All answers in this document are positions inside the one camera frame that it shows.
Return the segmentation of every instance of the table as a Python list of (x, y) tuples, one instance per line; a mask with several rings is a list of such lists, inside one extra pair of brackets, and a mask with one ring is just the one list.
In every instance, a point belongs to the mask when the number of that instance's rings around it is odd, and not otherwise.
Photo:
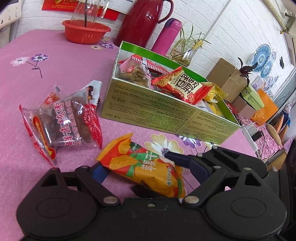
[[(108, 79), (118, 48), (109, 39), (97, 45), (79, 45), (68, 42), (63, 31), (32, 30), (0, 49), (0, 240), (18, 241), (23, 235), (16, 222), (18, 204), (49, 170), (50, 165), (33, 147), (24, 127), (18, 106), (35, 107), (58, 85), (64, 94), (70, 94), (87, 85), (91, 80), (103, 82), (101, 102), (106, 93)], [(31, 64), (40, 67), (33, 69)], [(211, 144), (162, 133), (142, 127), (100, 119), (103, 147), (111, 140), (135, 130), (132, 140), (151, 151), (195, 154), (209, 150)], [(222, 147), (255, 156), (243, 133), (238, 130)], [(57, 164), (62, 172), (73, 171), (81, 165), (94, 165), (100, 152), (96, 148), (61, 147)], [(183, 177), (192, 188), (199, 183), (189, 170)], [(134, 197), (130, 190), (133, 183), (115, 173), (103, 185), (117, 195)], [(185, 182), (187, 193), (192, 188)]]

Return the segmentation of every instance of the orange snack bag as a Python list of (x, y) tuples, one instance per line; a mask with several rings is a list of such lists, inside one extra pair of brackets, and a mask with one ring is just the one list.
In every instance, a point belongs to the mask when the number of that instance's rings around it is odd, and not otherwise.
[(206, 86), (192, 79), (182, 70), (182, 66), (171, 73), (153, 79), (151, 84), (192, 105), (200, 102), (212, 88), (210, 85)]
[(132, 133), (105, 147), (96, 158), (102, 165), (167, 197), (185, 197), (182, 168), (131, 141)]

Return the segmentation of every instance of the metal rivet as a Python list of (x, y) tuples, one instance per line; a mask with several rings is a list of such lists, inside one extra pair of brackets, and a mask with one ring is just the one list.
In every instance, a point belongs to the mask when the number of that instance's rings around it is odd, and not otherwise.
[(200, 199), (196, 196), (188, 196), (185, 197), (185, 202), (190, 203), (190, 204), (196, 204), (200, 201)]
[(104, 203), (115, 204), (118, 202), (118, 198), (114, 196), (108, 196), (103, 199)]

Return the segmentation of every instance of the yellow wrapper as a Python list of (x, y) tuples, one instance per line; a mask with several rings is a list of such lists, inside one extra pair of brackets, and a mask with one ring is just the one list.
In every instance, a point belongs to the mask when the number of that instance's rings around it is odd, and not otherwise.
[(218, 103), (227, 98), (228, 94), (225, 93), (220, 87), (212, 82), (203, 82), (203, 85), (212, 86), (209, 93), (203, 98), (204, 101), (209, 103)]
[(182, 168), (131, 141), (132, 133), (113, 140), (98, 155), (102, 165), (167, 197), (185, 197)]

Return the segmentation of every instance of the snack bag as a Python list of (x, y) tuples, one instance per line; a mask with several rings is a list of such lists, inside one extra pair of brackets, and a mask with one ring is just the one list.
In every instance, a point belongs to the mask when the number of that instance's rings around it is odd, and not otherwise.
[(190, 78), (182, 70), (182, 66), (167, 75), (153, 79), (151, 84), (192, 105), (201, 101), (212, 88)]
[[(151, 75), (154, 78), (159, 77), (159, 76), (164, 75), (164, 74), (168, 74), (168, 71), (164, 67), (162, 67), (159, 64), (154, 63), (150, 59), (144, 58), (144, 57), (139, 56), (137, 54), (133, 54), (131, 56), (131, 59), (133, 59), (133, 60), (135, 60), (135, 61), (137, 61), (139, 63), (143, 63), (145, 66), (147, 66), (148, 70), (150, 71)], [(118, 63), (122, 64), (126, 60), (118, 61)]]
[(228, 94), (226, 94), (220, 87), (212, 82), (204, 82), (202, 83), (206, 86), (211, 86), (211, 90), (207, 95), (203, 98), (206, 102), (209, 103), (218, 103), (227, 98)]
[(59, 100), (61, 98), (61, 95), (59, 93), (60, 91), (61, 90), (59, 89), (59, 87), (55, 86), (54, 90), (50, 94), (48, 94), (45, 100), (41, 103), (40, 107), (47, 106)]
[(150, 88), (151, 74), (144, 64), (129, 58), (119, 68), (119, 78)]
[(20, 106), (20, 111), (34, 146), (48, 161), (56, 158), (55, 146), (102, 147), (99, 120), (88, 101), (87, 88), (44, 107)]
[(131, 141), (132, 133), (113, 140), (98, 155), (102, 165), (167, 197), (185, 197), (181, 167)]
[(88, 88), (88, 100), (92, 107), (96, 110), (100, 102), (100, 91), (102, 82), (98, 80), (91, 81), (88, 85), (84, 86), (81, 90)]

